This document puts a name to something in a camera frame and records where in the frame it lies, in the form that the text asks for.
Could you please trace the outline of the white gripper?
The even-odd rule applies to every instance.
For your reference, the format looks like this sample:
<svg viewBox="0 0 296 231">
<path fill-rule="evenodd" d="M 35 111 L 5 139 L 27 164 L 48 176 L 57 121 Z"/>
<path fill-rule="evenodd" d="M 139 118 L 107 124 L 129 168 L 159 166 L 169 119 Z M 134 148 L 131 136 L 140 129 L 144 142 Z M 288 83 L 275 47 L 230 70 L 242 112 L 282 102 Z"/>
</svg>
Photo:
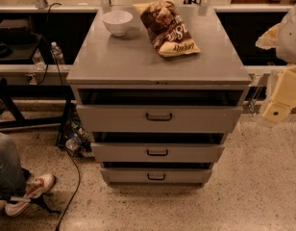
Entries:
<svg viewBox="0 0 296 231">
<path fill-rule="evenodd" d="M 296 64 L 289 64 L 269 76 L 266 98 L 260 107 L 260 122 L 274 126 L 284 121 L 296 108 Z"/>
</svg>

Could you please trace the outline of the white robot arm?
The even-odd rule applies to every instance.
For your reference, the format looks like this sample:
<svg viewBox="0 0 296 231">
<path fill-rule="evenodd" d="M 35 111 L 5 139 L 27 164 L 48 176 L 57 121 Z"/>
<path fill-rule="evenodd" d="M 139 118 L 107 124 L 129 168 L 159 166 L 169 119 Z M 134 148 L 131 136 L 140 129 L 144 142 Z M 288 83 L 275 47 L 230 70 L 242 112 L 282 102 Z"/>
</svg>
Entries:
<svg viewBox="0 0 296 231">
<path fill-rule="evenodd" d="M 275 48 L 277 58 L 287 63 L 283 70 L 270 75 L 266 98 L 259 109 L 258 123 L 272 127 L 296 108 L 296 4 L 280 23 L 258 38 L 256 47 Z"/>
</svg>

